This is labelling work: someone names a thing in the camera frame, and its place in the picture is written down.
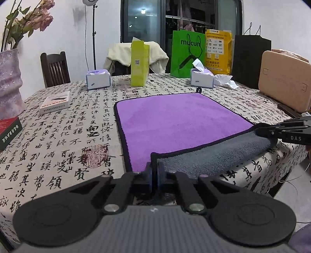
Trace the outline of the purple and grey towel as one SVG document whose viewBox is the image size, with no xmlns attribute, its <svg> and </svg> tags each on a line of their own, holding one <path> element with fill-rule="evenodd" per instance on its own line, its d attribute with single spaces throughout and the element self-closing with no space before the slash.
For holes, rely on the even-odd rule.
<svg viewBox="0 0 311 253">
<path fill-rule="evenodd" d="M 122 100 L 114 114 L 127 171 L 162 164 L 190 178 L 217 176 L 277 144 L 200 92 Z"/>
</svg>

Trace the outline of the black paper bag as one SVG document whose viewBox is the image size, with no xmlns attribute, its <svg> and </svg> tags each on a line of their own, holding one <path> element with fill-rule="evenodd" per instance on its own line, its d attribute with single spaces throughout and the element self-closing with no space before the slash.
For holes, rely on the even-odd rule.
<svg viewBox="0 0 311 253">
<path fill-rule="evenodd" d="M 232 79 L 251 89 L 258 89 L 263 52 L 272 49 L 272 41 L 261 37 L 261 28 L 251 34 L 252 23 L 242 35 L 235 36 Z"/>
</svg>

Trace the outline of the right purple tissue pack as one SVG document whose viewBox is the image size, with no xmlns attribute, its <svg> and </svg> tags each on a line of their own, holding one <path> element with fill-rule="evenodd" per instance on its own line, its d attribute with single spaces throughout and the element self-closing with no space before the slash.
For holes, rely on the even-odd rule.
<svg viewBox="0 0 311 253">
<path fill-rule="evenodd" d="M 213 88 L 214 75 L 204 67 L 201 60 L 193 61 L 193 68 L 190 71 L 190 84 L 200 88 Z"/>
</svg>

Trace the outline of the purple tissue pack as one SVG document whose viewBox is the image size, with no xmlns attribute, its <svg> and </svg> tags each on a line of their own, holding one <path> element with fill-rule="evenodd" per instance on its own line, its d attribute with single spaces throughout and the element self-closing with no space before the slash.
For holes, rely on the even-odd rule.
<svg viewBox="0 0 311 253">
<path fill-rule="evenodd" d="M 86 74 L 86 86 L 88 90 L 108 88 L 111 86 L 111 75 L 107 69 L 88 71 Z"/>
<path fill-rule="evenodd" d="M 193 68 L 190 71 L 190 84 L 200 88 L 213 88 L 214 75 L 204 67 L 201 60 L 193 61 Z"/>
</svg>

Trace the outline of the red and green box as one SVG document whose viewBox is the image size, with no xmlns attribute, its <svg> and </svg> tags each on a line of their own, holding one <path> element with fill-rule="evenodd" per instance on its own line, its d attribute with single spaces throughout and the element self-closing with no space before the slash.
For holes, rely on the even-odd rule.
<svg viewBox="0 0 311 253">
<path fill-rule="evenodd" d="M 21 132 L 22 125 L 19 117 L 0 121 L 0 151 L 3 151 L 10 142 Z"/>
</svg>

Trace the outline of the white flat product box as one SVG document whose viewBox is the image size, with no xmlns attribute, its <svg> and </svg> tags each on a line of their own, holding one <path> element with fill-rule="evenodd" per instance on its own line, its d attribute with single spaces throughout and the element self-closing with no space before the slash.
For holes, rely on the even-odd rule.
<svg viewBox="0 0 311 253">
<path fill-rule="evenodd" d="M 70 91 L 47 97 L 39 108 L 39 115 L 55 112 L 70 107 Z"/>
</svg>

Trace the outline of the green mucun paper bag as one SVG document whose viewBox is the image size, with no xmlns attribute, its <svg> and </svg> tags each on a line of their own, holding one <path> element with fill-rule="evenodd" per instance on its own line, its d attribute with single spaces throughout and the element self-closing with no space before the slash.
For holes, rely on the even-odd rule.
<svg viewBox="0 0 311 253">
<path fill-rule="evenodd" d="M 204 34 L 186 30 L 174 31 L 170 74 L 178 78 L 189 78 L 193 62 L 196 59 L 204 61 L 205 47 Z"/>
</svg>

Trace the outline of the pink glitter vase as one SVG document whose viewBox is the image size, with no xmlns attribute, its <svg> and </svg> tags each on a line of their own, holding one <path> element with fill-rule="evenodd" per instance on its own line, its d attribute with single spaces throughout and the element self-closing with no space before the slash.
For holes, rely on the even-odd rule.
<svg viewBox="0 0 311 253">
<path fill-rule="evenodd" d="M 26 109 L 19 91 L 23 81 L 19 69 L 18 49 L 1 52 L 0 72 L 1 120 L 17 117 Z"/>
</svg>

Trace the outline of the left purple tissue pack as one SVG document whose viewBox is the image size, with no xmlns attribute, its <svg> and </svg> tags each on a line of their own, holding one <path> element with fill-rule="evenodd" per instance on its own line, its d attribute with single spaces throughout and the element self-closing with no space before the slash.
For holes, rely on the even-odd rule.
<svg viewBox="0 0 311 253">
<path fill-rule="evenodd" d="M 107 69 L 88 71 L 86 74 L 86 86 L 88 90 L 108 88 L 111 86 L 111 75 Z"/>
</svg>

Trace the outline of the dark wooden chair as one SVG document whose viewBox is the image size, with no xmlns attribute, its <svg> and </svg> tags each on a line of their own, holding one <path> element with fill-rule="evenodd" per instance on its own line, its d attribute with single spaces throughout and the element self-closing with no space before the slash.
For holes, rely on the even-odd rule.
<svg viewBox="0 0 311 253">
<path fill-rule="evenodd" d="M 60 54 L 42 53 L 40 60 L 46 88 L 71 82 L 65 51 Z"/>
</svg>

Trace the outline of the lime green snack box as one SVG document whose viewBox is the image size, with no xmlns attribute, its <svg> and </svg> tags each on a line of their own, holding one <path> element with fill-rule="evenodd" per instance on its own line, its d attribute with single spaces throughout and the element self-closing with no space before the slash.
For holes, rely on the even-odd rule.
<svg viewBox="0 0 311 253">
<path fill-rule="evenodd" d="M 149 76 L 150 46 L 141 40 L 131 43 L 131 86 L 145 86 Z"/>
</svg>

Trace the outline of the dark chair under cloth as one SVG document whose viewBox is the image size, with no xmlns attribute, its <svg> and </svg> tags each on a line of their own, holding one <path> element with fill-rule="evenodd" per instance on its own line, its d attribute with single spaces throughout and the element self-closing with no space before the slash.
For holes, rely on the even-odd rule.
<svg viewBox="0 0 311 253">
<path fill-rule="evenodd" d="M 131 66 L 125 66 L 119 61 L 114 61 L 112 64 L 112 76 L 121 76 L 131 74 Z"/>
</svg>

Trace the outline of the black framed glass door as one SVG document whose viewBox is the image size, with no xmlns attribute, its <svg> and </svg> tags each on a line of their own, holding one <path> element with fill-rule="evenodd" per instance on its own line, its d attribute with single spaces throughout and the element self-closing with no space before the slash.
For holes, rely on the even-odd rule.
<svg viewBox="0 0 311 253">
<path fill-rule="evenodd" d="M 121 1 L 121 42 L 157 42 L 171 56 L 173 31 L 207 29 L 242 34 L 242 1 Z"/>
</svg>

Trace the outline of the cream cloth on chair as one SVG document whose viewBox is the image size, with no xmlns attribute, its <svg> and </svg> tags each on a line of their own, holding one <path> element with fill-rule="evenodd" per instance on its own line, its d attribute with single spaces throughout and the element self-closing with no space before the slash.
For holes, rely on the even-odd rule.
<svg viewBox="0 0 311 253">
<path fill-rule="evenodd" d="M 157 42 L 145 42 L 150 47 L 150 69 L 156 74 L 163 74 L 166 71 L 169 57 Z M 117 43 L 109 48 L 103 68 L 110 74 L 115 71 L 114 62 L 129 67 L 131 65 L 131 43 Z"/>
</svg>

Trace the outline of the dried pink roses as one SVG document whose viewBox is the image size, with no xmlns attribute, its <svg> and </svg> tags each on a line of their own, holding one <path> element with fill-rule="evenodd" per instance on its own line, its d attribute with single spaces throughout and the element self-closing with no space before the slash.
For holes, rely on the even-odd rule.
<svg viewBox="0 0 311 253">
<path fill-rule="evenodd" d="M 16 49 L 24 36 L 30 37 L 34 31 L 45 31 L 52 23 L 50 9 L 55 2 L 39 1 L 35 7 L 22 7 L 22 1 L 14 1 L 5 19 L 1 39 L 1 52 Z"/>
</svg>

